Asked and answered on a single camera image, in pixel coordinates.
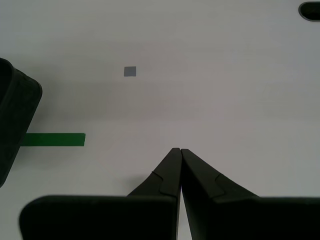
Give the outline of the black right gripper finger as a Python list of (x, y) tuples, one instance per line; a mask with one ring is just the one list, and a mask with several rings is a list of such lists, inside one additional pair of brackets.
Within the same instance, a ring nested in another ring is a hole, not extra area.
[(190, 150), (181, 153), (181, 187), (192, 239), (319, 239), (318, 197), (261, 197)]
[(126, 196), (47, 195), (19, 216), (25, 240), (175, 240), (182, 152), (173, 148)]

